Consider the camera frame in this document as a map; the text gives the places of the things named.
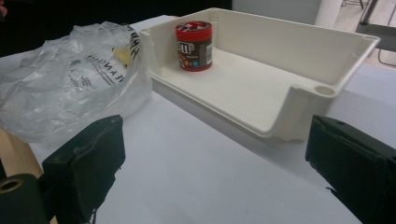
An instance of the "table surface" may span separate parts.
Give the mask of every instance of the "table surface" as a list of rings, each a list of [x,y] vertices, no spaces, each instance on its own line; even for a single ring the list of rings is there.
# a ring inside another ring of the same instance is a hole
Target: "table surface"
[[[0,59],[0,75],[21,57]],[[395,87],[396,70],[363,64],[327,116],[396,147]],[[360,223],[304,160],[306,142],[249,150],[155,92],[123,132],[127,159],[97,223]],[[39,162],[57,148],[30,146]]]

